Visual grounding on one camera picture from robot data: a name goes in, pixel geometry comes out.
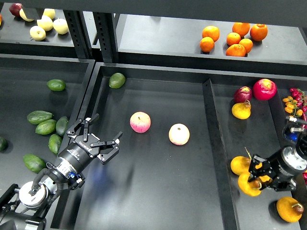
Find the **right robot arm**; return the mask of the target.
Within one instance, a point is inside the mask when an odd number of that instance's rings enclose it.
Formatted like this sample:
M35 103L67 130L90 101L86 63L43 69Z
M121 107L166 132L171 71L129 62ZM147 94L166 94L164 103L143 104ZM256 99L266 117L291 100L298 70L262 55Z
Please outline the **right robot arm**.
M283 137L291 144L282 147L270 157L264 159L259 155L251 158L248 182L262 176L269 181L261 189L271 188L275 191L294 191L295 178L307 169L307 122L294 117L286 117Z

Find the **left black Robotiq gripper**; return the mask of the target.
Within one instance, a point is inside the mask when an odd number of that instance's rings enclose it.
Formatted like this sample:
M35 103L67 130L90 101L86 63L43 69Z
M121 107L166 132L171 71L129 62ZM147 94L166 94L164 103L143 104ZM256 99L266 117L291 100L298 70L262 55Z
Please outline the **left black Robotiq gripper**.
M109 141L100 141L94 134L88 135L89 126L97 119L99 114L86 119L78 118L66 131L67 136L74 138L74 141L59 154L59 157L76 173L81 173L94 158L98 158L105 165L119 153L122 132ZM83 134L77 136L76 132L80 128L83 128Z

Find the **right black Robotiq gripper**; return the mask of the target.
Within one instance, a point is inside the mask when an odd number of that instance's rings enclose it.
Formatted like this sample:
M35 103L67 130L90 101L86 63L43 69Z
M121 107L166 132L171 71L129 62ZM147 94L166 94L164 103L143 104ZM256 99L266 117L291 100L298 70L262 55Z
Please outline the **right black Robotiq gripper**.
M264 178L260 190L295 191L295 177L307 169L307 159L295 147L287 146L267 159L254 154L249 165L248 182Z

